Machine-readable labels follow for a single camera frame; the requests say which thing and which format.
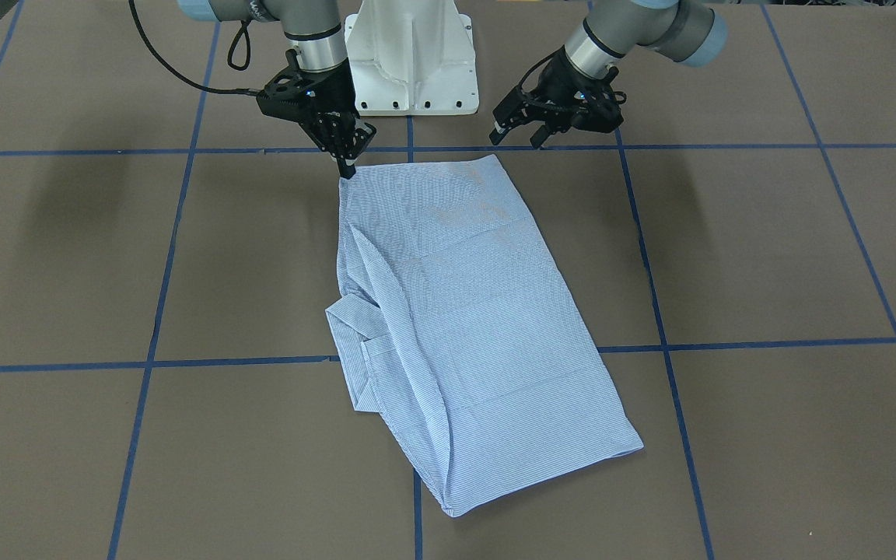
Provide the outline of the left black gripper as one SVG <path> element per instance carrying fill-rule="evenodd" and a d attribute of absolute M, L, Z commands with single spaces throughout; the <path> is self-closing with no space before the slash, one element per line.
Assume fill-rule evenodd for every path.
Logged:
<path fill-rule="evenodd" d="M 580 73 L 569 60 L 565 49 L 551 53 L 538 74 L 534 98 L 514 86 L 492 110 L 493 130 L 488 134 L 491 145 L 500 145 L 514 128 L 543 121 L 530 137 L 533 149 L 557 134 L 569 130 L 608 134 L 625 122 L 620 107 L 626 93 L 615 91 L 612 82 L 619 70 L 611 66 L 600 78 Z"/>

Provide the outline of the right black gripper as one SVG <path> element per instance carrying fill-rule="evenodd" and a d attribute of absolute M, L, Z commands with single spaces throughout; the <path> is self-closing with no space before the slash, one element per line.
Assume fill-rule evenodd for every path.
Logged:
<path fill-rule="evenodd" d="M 298 124 L 337 163 L 339 176 L 351 180 L 356 160 L 377 132 L 360 117 L 351 63 L 344 60 L 327 70 L 310 71 L 298 59 L 287 62 L 257 93 L 261 113 Z"/>

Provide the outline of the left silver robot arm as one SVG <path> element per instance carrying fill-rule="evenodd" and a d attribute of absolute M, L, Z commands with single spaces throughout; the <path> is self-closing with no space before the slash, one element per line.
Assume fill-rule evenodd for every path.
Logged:
<path fill-rule="evenodd" d="M 569 130 L 610 134 L 625 119 L 623 92 L 612 89 L 620 61 L 643 47 L 692 68 L 724 50 L 728 27 L 699 1 L 595 1 L 561 47 L 526 71 L 493 110 L 491 145 L 516 128 L 537 124 L 539 149 Z"/>

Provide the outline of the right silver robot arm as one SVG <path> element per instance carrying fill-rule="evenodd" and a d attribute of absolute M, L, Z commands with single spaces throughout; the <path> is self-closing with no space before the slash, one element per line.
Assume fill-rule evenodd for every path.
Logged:
<path fill-rule="evenodd" d="M 344 180 L 355 176 L 355 165 L 369 148 L 376 128 L 366 123 L 356 105 L 351 60 L 344 25 L 334 1 L 179 1 L 179 10 L 196 21 L 238 22 L 236 41 L 249 42 L 252 23 L 278 23 L 289 47 L 285 67 L 256 91 L 250 88 L 218 89 L 186 78 L 153 46 L 136 6 L 128 10 L 136 32 L 153 59 L 179 81 L 204 93 L 249 96 L 260 112 L 295 123 L 310 141 L 327 153 Z"/>

